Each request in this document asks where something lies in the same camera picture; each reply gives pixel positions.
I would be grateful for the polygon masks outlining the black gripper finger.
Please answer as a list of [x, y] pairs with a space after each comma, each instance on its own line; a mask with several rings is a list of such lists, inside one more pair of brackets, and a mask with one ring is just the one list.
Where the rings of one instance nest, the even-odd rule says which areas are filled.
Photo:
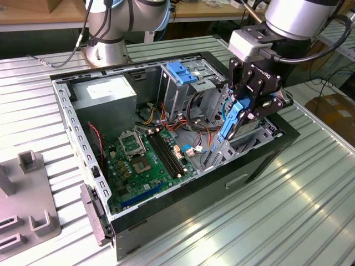
[[229, 89], [233, 91], [235, 100], [257, 98], [258, 68], [252, 63], [243, 63], [237, 58], [229, 61]]
[[273, 93], [264, 96], [259, 95], [255, 99], [252, 99], [249, 107], [246, 109], [246, 117], [250, 120], [260, 119], [291, 105], [293, 105], [293, 99], [288, 94]]

